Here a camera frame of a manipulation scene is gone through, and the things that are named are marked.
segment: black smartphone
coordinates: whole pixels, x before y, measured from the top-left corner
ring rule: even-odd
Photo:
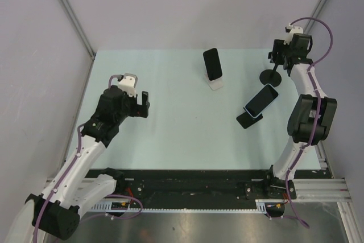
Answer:
[[[204,52],[207,76],[210,81],[219,79],[222,76],[222,69],[216,48]]]
[[[278,97],[278,92],[270,84],[266,84],[257,95],[244,107],[253,118],[257,118]]]

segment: round black base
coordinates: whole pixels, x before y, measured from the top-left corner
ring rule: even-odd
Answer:
[[[277,71],[273,71],[272,69],[266,69],[263,71],[260,74],[259,79],[263,85],[271,84],[273,87],[278,87],[280,82],[282,82],[282,77],[280,77],[280,74]]]

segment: light blue table surface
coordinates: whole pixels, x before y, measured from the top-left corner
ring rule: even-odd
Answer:
[[[149,92],[149,117],[127,118],[93,168],[267,169],[286,146],[287,122],[298,94],[280,67],[278,99],[264,118],[243,129],[236,117],[263,87],[259,74],[272,68],[269,50],[219,50],[224,87],[205,79],[204,50],[98,51],[77,124],[94,113],[110,75],[138,76],[137,92]],[[71,150],[77,146],[72,138]],[[314,148],[299,169],[320,169]]]

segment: robotic arm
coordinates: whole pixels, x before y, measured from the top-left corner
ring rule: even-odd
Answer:
[[[27,201],[34,201],[33,226],[66,240],[78,227],[80,218],[96,202],[118,187],[123,190],[123,174],[115,170],[106,170],[82,190],[78,187],[95,160],[118,134],[120,124],[127,117],[148,117],[148,93],[142,92],[142,104],[138,105],[137,81],[135,75],[125,74],[118,86],[112,85],[100,96],[91,119],[77,129],[78,147],[42,194],[28,197]]]
[[[337,107],[337,101],[328,98],[322,91],[313,62],[307,58],[312,47],[312,37],[303,34],[301,27],[292,25],[286,27],[286,32],[285,40],[274,40],[268,58],[275,64],[275,69],[279,65],[283,66],[295,83],[300,97],[288,120],[289,139],[283,153],[263,181],[245,183],[248,199],[280,199],[288,189],[292,198],[295,198],[292,179],[297,164],[304,157],[307,146],[316,145],[327,138]],[[319,102],[319,114],[316,115]]]

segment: white wall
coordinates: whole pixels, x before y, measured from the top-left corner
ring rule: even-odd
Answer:
[[[70,0],[94,47],[270,48],[318,0]]]
[[[57,0],[0,0],[0,242],[60,164],[90,64]]]
[[[345,177],[357,215],[364,225],[364,0],[330,0],[320,16],[332,29],[332,52],[316,67],[325,93],[338,101],[337,113],[325,148],[338,177]],[[313,52],[318,58],[327,50],[329,36],[316,24]]]

